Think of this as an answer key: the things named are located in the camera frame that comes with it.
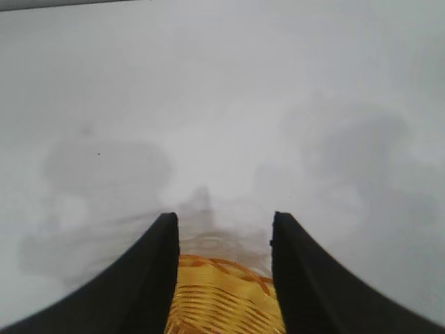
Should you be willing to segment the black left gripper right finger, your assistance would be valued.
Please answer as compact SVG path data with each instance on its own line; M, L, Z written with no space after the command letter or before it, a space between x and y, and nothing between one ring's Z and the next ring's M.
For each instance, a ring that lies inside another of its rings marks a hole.
M334 259L289 213L275 212L273 284L287 333L443 333Z

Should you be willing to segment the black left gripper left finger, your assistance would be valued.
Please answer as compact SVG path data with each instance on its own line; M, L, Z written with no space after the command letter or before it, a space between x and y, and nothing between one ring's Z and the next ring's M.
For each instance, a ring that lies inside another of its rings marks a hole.
M178 218L160 215L112 265L2 333L163 333L179 266Z

